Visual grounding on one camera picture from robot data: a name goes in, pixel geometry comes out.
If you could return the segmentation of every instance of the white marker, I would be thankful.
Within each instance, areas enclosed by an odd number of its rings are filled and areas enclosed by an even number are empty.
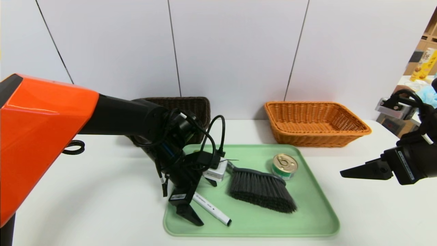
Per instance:
[[[197,202],[200,206],[202,206],[206,211],[208,211],[212,216],[216,217],[218,220],[223,222],[223,224],[230,226],[232,220],[226,216],[223,212],[221,212],[218,208],[214,207],[208,200],[203,198],[199,193],[195,192],[193,196],[193,200]]]

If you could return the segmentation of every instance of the brush bristles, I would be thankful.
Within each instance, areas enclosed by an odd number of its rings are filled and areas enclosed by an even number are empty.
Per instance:
[[[247,172],[233,172],[230,195],[238,200],[282,213],[297,210],[284,184],[274,177]]]

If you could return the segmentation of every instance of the yellow package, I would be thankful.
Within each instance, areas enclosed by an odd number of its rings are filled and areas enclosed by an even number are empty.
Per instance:
[[[437,61],[437,50],[428,48],[423,53],[419,64],[414,69],[413,74],[410,77],[410,81],[415,81],[416,79],[425,80],[434,64]]]

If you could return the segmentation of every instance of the white wall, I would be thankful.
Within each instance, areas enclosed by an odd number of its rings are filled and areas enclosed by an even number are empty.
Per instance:
[[[307,0],[170,0],[182,96],[211,114],[262,119],[283,100]]]
[[[35,0],[1,1],[1,80],[21,73],[71,83]]]
[[[73,80],[127,99],[178,96],[165,0],[38,0]],[[183,96],[212,114],[265,117],[282,100],[306,0],[170,0]],[[310,0],[287,100],[336,101],[363,119],[403,73],[435,0]],[[1,76],[68,82],[34,0],[2,1]]]
[[[166,0],[38,0],[78,85],[124,99],[180,96]]]
[[[436,0],[310,0],[288,101],[336,101],[376,119],[402,76]]]

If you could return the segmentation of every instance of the orange wicker basket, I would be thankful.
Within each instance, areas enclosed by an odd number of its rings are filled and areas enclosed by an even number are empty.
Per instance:
[[[335,102],[267,102],[276,141],[306,147],[343,147],[372,130]]]

